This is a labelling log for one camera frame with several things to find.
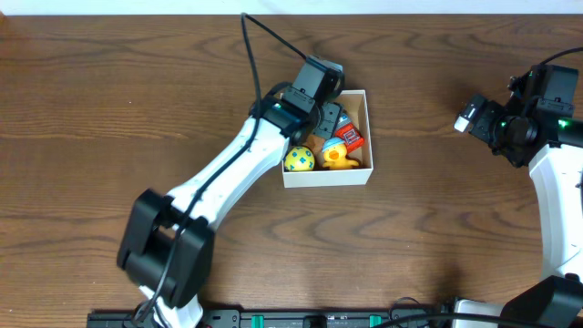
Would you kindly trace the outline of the red toy fire truck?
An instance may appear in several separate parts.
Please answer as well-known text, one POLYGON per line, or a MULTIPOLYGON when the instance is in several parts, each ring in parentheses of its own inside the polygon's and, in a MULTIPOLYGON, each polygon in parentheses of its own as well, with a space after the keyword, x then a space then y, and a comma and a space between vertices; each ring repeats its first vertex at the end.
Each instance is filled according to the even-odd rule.
POLYGON ((344 141, 348 154, 360 148, 364 143, 363 136, 345 113, 342 113, 338 119, 334 136, 344 141))

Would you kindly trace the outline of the brown plush capybara toy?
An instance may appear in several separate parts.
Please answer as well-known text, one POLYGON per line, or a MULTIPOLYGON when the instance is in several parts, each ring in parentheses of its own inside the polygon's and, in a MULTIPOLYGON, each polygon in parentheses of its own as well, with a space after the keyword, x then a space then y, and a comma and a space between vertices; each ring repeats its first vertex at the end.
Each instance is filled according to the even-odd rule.
POLYGON ((303 145, 309 148, 314 156, 318 156, 322 152, 323 144, 325 143, 326 139, 318 137, 314 134, 311 134, 303 143, 303 145))

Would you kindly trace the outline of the yellow rubber duck toy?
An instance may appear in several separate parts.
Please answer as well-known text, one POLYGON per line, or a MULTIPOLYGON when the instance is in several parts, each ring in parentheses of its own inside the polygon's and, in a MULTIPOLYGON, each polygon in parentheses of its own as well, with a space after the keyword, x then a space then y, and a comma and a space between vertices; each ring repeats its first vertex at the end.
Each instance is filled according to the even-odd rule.
POLYGON ((359 166, 359 162, 347 157, 348 150, 345 141, 341 138, 330 138, 322 145, 322 156, 324 162, 322 166, 330 170, 354 169, 359 166))

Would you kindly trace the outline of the yellow ball with blue letters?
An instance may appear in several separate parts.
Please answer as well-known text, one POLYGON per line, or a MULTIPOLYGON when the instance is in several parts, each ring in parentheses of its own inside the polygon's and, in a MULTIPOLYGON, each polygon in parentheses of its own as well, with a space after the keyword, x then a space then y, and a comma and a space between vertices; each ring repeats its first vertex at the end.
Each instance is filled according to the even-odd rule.
POLYGON ((283 165, 290 172, 312 171, 315 167, 315 157, 307 147, 293 147, 285 156, 283 165))

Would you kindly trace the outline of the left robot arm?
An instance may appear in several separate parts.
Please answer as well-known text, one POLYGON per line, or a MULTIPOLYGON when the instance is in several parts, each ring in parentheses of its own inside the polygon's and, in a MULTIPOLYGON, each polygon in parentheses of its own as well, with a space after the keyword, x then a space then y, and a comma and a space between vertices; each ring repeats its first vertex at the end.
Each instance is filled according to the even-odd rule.
POLYGON ((314 130, 331 132, 343 112, 328 102, 309 112, 265 97, 235 139, 193 178, 161 195, 145 190, 129 214, 117 265, 147 296, 130 320, 138 327, 195 327, 198 293, 210 275, 215 234, 249 187, 314 130))

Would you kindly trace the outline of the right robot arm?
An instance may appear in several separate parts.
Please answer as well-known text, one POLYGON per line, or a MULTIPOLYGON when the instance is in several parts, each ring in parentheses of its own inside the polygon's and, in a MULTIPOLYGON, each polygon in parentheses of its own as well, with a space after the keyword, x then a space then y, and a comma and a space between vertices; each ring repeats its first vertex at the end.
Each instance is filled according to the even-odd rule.
POLYGON ((541 280, 504 305, 460 300, 454 327, 478 327, 478 315, 546 327, 569 327, 582 310, 582 124, 568 101, 514 95, 505 105, 476 95, 455 129, 484 141, 497 155, 527 167, 540 214, 541 280))

